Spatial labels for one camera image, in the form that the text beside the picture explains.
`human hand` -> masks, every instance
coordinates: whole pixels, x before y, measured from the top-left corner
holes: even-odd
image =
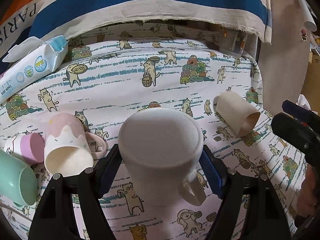
[[[313,215],[317,199],[313,194],[313,189],[316,186],[316,176],[310,164],[307,165],[306,178],[301,184],[301,190],[297,201],[297,214],[302,217]]]

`cardboard tube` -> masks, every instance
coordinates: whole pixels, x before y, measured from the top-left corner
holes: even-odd
[[[301,6],[303,17],[304,17],[304,26],[311,32],[315,32],[317,30],[317,25],[313,20],[313,17],[308,9],[307,3],[305,0],[298,0]]]
[[[250,133],[260,117],[254,106],[232,91],[219,96],[216,111],[238,137]]]

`baby wipes package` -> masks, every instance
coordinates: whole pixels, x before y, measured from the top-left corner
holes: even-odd
[[[68,42],[63,35],[42,41],[29,37],[20,45],[8,51],[4,62],[16,62],[1,77],[0,103],[32,84],[38,79],[54,72],[68,52]]]

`mint green cup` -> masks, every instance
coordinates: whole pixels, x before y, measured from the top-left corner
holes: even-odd
[[[37,184],[26,163],[0,150],[0,193],[16,204],[31,206],[36,202]]]

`cat print fabric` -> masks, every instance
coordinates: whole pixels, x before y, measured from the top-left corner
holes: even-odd
[[[111,149],[130,115],[152,107],[174,108],[198,122],[204,143],[227,167],[271,179],[294,232],[297,194],[306,170],[304,156],[272,133],[272,116],[262,108],[262,80],[256,63],[220,53],[218,41],[216,32],[155,23],[121,24],[83,33],[69,41],[68,55],[55,73],[0,106],[0,147],[21,133],[44,135],[53,115],[69,113]],[[215,112],[216,97],[225,91],[238,93],[262,113],[248,135],[236,137]],[[96,142],[89,146],[93,151],[100,147]],[[0,201],[15,211],[2,208],[4,215],[24,240],[52,176],[43,163],[32,169],[39,188],[34,205],[20,207],[0,195]],[[152,206],[135,193],[122,163],[109,193],[99,200],[116,238],[204,240],[221,200],[212,194],[200,165],[197,171],[207,195],[200,207],[184,200],[172,207]],[[247,199],[243,197],[233,239],[240,237]],[[72,195],[72,200],[79,234],[89,239],[79,198]]]

